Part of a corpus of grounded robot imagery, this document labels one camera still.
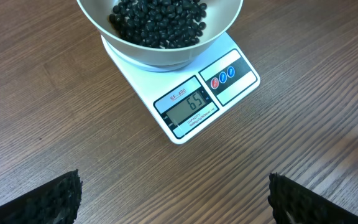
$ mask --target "button panel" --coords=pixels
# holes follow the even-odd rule
[[[222,106],[257,82],[252,69],[236,49],[231,50],[199,73],[206,83],[212,84],[216,79],[219,80],[220,85],[210,85],[209,89]]]

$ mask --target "kitchen scale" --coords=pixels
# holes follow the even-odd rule
[[[104,47],[161,128],[183,144],[256,89],[260,77],[224,33],[186,64],[153,67]]]

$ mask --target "black bristle object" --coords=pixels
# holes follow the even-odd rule
[[[283,175],[270,174],[269,180],[267,200],[277,224],[358,224],[358,216]]]
[[[82,195],[78,170],[60,177],[0,206],[3,224],[72,224]]]

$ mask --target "brown table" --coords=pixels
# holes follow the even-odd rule
[[[273,223],[278,172],[358,215],[358,1],[246,0],[262,84],[172,144],[76,1],[0,0],[0,205],[80,170],[76,223]]]

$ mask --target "white scale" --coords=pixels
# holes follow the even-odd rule
[[[139,63],[102,40],[107,53],[175,144],[187,142],[260,84],[258,73],[227,33],[177,69]]]

